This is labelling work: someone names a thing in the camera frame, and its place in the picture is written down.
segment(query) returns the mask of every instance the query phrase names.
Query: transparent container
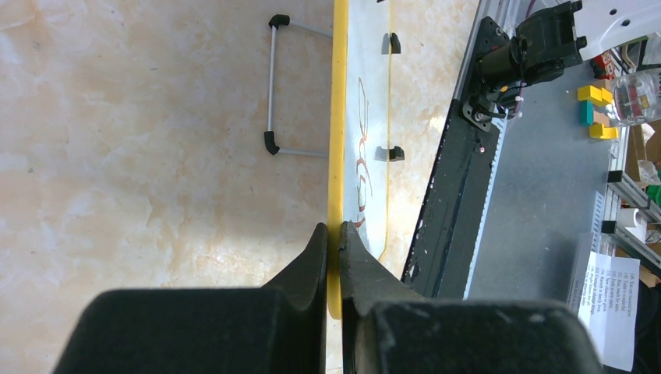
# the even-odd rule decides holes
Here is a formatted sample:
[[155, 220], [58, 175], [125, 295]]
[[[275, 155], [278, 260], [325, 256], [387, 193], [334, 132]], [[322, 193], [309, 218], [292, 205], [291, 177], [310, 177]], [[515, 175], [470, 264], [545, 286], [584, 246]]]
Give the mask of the transparent container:
[[661, 68], [619, 76], [612, 88], [620, 126], [661, 119]]

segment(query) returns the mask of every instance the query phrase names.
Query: marble floor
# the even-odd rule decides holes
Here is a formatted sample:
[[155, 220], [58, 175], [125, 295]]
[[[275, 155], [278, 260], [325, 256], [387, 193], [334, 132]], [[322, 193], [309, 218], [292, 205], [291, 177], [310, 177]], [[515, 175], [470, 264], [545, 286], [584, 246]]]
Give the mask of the marble floor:
[[[477, 1], [392, 1], [399, 276]], [[259, 286], [325, 221], [327, 162], [263, 148], [276, 12], [332, 27], [332, 0], [0, 1], [0, 371], [51, 370], [104, 290]], [[278, 36], [278, 142], [325, 150], [331, 43]]]

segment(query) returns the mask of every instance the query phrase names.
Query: toy block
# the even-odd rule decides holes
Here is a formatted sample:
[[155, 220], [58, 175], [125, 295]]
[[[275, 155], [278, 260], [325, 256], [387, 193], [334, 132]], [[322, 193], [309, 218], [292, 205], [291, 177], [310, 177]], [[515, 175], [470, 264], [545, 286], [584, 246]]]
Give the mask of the toy block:
[[613, 88], [610, 85], [610, 79], [600, 79], [592, 84], [597, 88], [605, 88], [608, 92], [611, 92]]
[[598, 111], [594, 111], [592, 113], [592, 124], [600, 124], [604, 125], [606, 127], [610, 127], [610, 118], [608, 118], [607, 115], [603, 113], [599, 113]]
[[617, 139], [620, 132], [617, 127], [606, 127], [600, 123], [590, 126], [590, 137], [594, 139]]
[[583, 126], [592, 126], [594, 122], [594, 107], [589, 101], [581, 101], [581, 125]]
[[595, 86], [583, 86], [578, 89], [578, 99], [580, 101], [590, 101], [594, 105], [601, 106], [601, 89]]
[[601, 106], [605, 107], [613, 103], [613, 94], [605, 88], [601, 89]]

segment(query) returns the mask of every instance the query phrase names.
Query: teal block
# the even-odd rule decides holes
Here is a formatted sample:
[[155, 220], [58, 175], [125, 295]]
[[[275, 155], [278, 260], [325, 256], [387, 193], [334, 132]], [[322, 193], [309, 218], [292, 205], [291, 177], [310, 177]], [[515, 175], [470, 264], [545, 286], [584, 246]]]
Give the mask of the teal block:
[[592, 126], [595, 120], [594, 109], [589, 101], [581, 101], [581, 125]]

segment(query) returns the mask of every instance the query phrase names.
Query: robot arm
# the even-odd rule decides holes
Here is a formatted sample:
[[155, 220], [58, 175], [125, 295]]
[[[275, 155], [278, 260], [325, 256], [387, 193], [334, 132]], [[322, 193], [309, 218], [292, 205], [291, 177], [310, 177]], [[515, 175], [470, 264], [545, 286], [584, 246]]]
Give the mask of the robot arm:
[[532, 14], [507, 45], [484, 55], [477, 72], [491, 90], [549, 82], [564, 69], [659, 28], [658, 0], [565, 2]]

